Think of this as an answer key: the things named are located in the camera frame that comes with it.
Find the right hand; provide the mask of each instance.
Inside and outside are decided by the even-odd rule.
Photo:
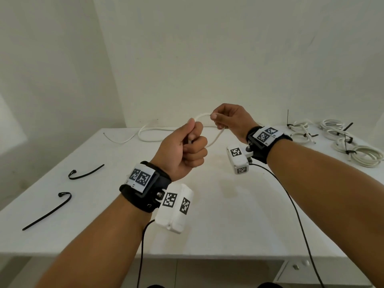
[[[238,140],[245,144],[248,131],[259,126],[244,107],[234,104],[221,104],[212,112],[211,120],[218,129],[229,128]]]

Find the white camera housing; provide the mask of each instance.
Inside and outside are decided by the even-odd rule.
[[[248,151],[247,147],[239,144],[231,144],[227,147],[227,154],[236,175],[248,172],[248,158],[253,155],[253,152]]]
[[[171,232],[182,233],[194,193],[187,185],[175,182],[165,191],[155,222]]]

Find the left hand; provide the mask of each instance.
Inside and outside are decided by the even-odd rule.
[[[201,122],[189,119],[162,141],[151,163],[166,172],[172,181],[184,178],[192,168],[202,165],[208,154],[205,148],[208,141],[200,136],[202,131]],[[191,144],[183,144],[187,136]]]

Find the wristband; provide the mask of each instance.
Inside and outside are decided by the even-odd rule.
[[[270,126],[256,126],[247,134],[248,144],[253,151],[252,158],[266,164],[266,159],[275,143],[281,139],[292,139],[281,130]]]
[[[146,161],[136,164],[126,182],[119,188],[132,205],[151,213],[161,204],[171,179],[162,169]]]

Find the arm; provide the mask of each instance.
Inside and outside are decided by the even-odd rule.
[[[203,125],[190,119],[161,143],[151,163],[172,181],[185,177],[204,162],[207,139]],[[186,136],[194,140],[183,145]],[[119,195],[56,258],[36,288],[120,287],[141,242],[142,231],[151,219]]]
[[[211,115],[246,143],[257,123],[238,105]],[[384,286],[384,186],[339,160],[289,140],[278,141],[268,166],[301,209],[377,287]]]

